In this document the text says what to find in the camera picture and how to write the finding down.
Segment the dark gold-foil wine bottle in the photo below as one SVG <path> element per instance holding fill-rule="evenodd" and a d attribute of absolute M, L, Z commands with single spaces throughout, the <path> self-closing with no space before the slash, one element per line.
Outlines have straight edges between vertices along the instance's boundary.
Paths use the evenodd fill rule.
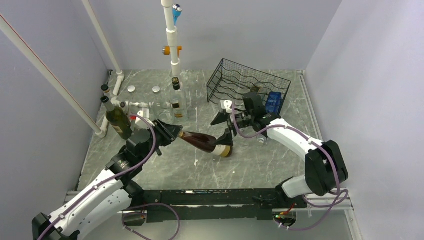
<path fill-rule="evenodd" d="M 208 134 L 181 131 L 178 137 L 197 149 L 215 156 L 229 158 L 233 153 L 233 146 L 217 144 L 217 138 Z"/>

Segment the clear bottle dark label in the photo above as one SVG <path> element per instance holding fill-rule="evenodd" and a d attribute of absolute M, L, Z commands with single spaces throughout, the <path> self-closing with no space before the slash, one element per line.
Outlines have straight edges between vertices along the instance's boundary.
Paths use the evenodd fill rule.
<path fill-rule="evenodd" d="M 159 86 L 152 88 L 154 95 L 153 111 L 156 118 L 166 124 L 172 124 L 174 122 L 174 115 L 172 113 L 171 103 L 166 97 L 166 94 Z"/>

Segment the clear square bottle black cap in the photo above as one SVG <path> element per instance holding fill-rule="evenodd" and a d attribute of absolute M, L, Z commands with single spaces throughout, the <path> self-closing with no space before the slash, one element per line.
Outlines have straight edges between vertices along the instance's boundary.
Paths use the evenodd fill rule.
<path fill-rule="evenodd" d="M 178 77 L 171 79 L 172 88 L 170 103 L 174 117 L 178 120 L 188 120 L 188 107 L 186 92 L 182 87 L 182 83 Z"/>

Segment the clear slim bottle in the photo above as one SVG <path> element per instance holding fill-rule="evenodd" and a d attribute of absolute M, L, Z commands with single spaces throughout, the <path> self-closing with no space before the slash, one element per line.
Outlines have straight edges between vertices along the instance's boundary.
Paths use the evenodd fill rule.
<path fill-rule="evenodd" d="M 257 93 L 261 98 L 264 98 L 266 95 L 266 89 L 260 87 L 260 86 L 252 86 L 250 87 L 250 92 Z"/>

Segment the clear bottle silver cap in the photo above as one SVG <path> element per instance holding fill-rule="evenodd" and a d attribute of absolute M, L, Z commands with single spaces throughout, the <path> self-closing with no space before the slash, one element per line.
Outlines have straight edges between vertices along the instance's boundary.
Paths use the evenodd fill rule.
<path fill-rule="evenodd" d="M 130 85 L 127 88 L 127 91 L 130 96 L 130 110 L 132 114 L 137 114 L 145 119 L 150 118 L 150 105 L 148 103 L 142 102 L 137 95 L 137 90 L 134 85 Z"/>

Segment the dark green wine bottle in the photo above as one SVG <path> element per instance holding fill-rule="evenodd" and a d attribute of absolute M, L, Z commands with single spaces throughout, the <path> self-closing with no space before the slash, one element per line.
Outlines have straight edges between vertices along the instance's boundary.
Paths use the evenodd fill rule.
<path fill-rule="evenodd" d="M 108 96 L 102 96 L 100 101 L 106 108 L 105 118 L 122 139 L 128 140 L 133 133 L 128 116 L 120 107 L 111 103 Z"/>

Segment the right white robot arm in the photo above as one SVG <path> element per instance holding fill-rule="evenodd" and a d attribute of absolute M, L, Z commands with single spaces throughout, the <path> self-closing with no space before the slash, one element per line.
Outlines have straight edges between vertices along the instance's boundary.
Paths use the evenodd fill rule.
<path fill-rule="evenodd" d="M 301 157 L 305 164 L 304 175 L 284 180 L 276 187 L 276 203 L 289 207 L 296 197 L 309 194 L 324 196 L 339 195 L 341 183 L 349 178 L 349 174 L 339 145 L 333 141 L 326 142 L 313 138 L 291 126 L 279 114 L 268 112 L 262 98 L 256 92 L 243 95 L 244 110 L 237 113 L 235 103 L 221 100 L 220 110 L 212 125 L 227 123 L 228 134 L 240 135 L 242 128 L 251 127 L 256 135 L 274 140 Z"/>

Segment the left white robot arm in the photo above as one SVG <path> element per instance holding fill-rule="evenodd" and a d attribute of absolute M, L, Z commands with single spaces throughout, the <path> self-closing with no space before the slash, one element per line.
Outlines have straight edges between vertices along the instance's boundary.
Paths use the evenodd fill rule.
<path fill-rule="evenodd" d="M 100 174 L 72 200 L 50 214 L 32 220 L 35 240 L 81 240 L 119 211 L 137 210 L 144 203 L 144 190 L 133 178 L 160 147 L 174 142 L 183 130 L 154 120 L 147 129 L 136 129 Z"/>

